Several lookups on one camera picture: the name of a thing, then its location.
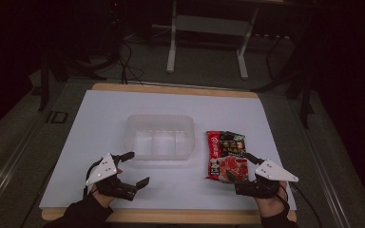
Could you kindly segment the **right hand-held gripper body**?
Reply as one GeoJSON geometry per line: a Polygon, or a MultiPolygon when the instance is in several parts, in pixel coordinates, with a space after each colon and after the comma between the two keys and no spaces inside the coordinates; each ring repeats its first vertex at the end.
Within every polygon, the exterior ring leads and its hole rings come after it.
{"type": "Polygon", "coordinates": [[[254,180],[235,180],[237,195],[270,199],[280,189],[281,181],[298,182],[299,178],[273,161],[262,161],[255,170],[254,180]]]}

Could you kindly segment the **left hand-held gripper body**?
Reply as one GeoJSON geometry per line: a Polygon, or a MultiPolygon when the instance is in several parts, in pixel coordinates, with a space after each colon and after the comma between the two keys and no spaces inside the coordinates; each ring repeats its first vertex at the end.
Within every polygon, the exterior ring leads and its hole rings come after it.
{"type": "Polygon", "coordinates": [[[133,200],[137,192],[136,187],[118,179],[118,165],[114,164],[113,156],[107,154],[89,167],[86,173],[86,186],[95,184],[102,195],[133,200]]]}

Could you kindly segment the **red food packet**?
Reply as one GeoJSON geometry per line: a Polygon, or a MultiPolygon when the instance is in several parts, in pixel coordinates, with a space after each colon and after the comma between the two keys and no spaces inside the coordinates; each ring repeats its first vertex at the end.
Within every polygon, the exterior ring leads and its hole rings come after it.
{"type": "Polygon", "coordinates": [[[237,180],[245,181],[248,176],[245,137],[230,131],[207,131],[209,148],[208,179],[230,182],[230,172],[237,180]]]}

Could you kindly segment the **clear plastic container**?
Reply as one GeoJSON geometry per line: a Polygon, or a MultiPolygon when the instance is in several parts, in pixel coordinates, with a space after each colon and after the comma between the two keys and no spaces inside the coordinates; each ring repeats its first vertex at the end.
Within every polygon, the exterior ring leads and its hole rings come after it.
{"type": "Polygon", "coordinates": [[[195,147],[194,121],[186,115],[131,115],[124,146],[140,161],[186,161],[195,147]]]}

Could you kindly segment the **person's left hand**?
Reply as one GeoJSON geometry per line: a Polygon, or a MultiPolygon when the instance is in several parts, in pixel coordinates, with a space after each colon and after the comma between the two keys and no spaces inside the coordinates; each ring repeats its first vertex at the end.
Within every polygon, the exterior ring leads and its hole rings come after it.
{"type": "Polygon", "coordinates": [[[102,195],[95,184],[92,185],[90,189],[90,194],[100,203],[100,205],[104,208],[108,208],[112,201],[115,200],[114,197],[109,197],[106,195],[102,195]]]}

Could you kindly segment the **person's right hand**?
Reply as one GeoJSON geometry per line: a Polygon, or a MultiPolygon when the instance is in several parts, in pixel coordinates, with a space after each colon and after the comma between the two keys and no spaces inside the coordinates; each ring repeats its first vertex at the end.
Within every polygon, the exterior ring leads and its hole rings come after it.
{"type": "Polygon", "coordinates": [[[270,199],[259,199],[255,198],[255,202],[259,208],[259,215],[262,218],[270,218],[278,215],[285,210],[285,204],[288,200],[286,191],[287,182],[281,181],[279,183],[279,190],[270,199]]]}

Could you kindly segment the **white table mat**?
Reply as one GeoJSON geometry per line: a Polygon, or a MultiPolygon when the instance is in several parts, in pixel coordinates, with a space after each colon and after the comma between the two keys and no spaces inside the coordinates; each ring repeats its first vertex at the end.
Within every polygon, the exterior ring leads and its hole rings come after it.
{"type": "Polygon", "coordinates": [[[195,129],[195,148],[186,161],[122,163],[121,180],[150,183],[132,201],[117,199],[115,208],[254,210],[249,197],[233,185],[207,177],[209,130],[244,135],[247,150],[258,158],[279,162],[269,123],[257,98],[173,95],[119,91],[86,93],[67,141],[41,200],[43,209],[65,208],[83,196],[88,168],[108,153],[124,154],[126,121],[133,114],[187,115],[195,129]]]}

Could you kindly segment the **black metal stand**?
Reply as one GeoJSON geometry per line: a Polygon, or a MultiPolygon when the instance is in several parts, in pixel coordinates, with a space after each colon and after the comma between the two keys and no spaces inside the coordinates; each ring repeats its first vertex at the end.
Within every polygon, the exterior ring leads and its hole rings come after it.
{"type": "Polygon", "coordinates": [[[291,28],[288,31],[287,36],[295,47],[286,64],[276,74],[273,74],[270,65],[270,57],[274,49],[283,40],[283,37],[280,36],[272,45],[265,57],[268,73],[272,82],[267,85],[254,88],[253,92],[262,93],[279,85],[289,83],[285,96],[287,99],[292,100],[301,96],[299,118],[302,125],[308,129],[308,114],[313,111],[313,108],[310,106],[311,84],[313,80],[313,74],[310,71],[311,61],[307,55],[306,46],[302,42],[303,31],[291,28]]]}

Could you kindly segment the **white metal stand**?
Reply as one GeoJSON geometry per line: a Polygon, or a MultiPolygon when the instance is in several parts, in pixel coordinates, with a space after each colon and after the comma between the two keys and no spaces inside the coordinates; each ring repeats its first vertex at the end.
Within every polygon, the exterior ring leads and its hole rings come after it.
{"type": "Polygon", "coordinates": [[[176,34],[178,30],[204,32],[223,35],[241,36],[243,38],[241,46],[236,50],[240,76],[243,80],[249,78],[244,54],[247,49],[249,39],[259,14],[259,8],[254,8],[250,13],[250,19],[247,22],[231,19],[221,19],[194,15],[178,14],[178,0],[172,1],[171,16],[171,37],[168,51],[166,72],[173,73],[176,62],[176,34]]]}

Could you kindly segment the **metal floor rail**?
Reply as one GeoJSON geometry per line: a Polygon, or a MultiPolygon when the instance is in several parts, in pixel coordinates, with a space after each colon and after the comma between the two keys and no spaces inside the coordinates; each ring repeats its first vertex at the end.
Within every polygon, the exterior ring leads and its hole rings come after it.
{"type": "Polygon", "coordinates": [[[15,172],[16,166],[21,160],[25,148],[28,146],[29,141],[32,138],[34,132],[43,122],[43,116],[37,116],[27,128],[26,133],[19,140],[18,144],[14,147],[14,150],[10,153],[9,159],[6,161],[4,166],[0,169],[0,196],[5,191],[9,184],[13,173],[15,172]]]}
{"type": "Polygon", "coordinates": [[[319,186],[330,208],[330,214],[333,216],[336,228],[346,228],[349,225],[349,221],[344,214],[341,202],[337,196],[336,189],[333,186],[326,166],[324,165],[322,157],[320,156],[321,152],[318,150],[317,145],[312,138],[312,134],[310,133],[311,124],[308,120],[308,116],[314,113],[315,110],[308,102],[301,103],[298,116],[298,121],[301,126],[301,132],[306,139],[307,146],[312,156],[313,166],[317,174],[319,186]]]}

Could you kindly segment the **black floor bracket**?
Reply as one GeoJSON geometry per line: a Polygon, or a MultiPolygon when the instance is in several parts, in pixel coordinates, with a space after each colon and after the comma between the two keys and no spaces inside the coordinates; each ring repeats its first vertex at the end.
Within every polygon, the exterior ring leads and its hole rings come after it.
{"type": "Polygon", "coordinates": [[[67,118],[68,114],[66,112],[50,111],[46,118],[46,124],[64,124],[67,118]]]}

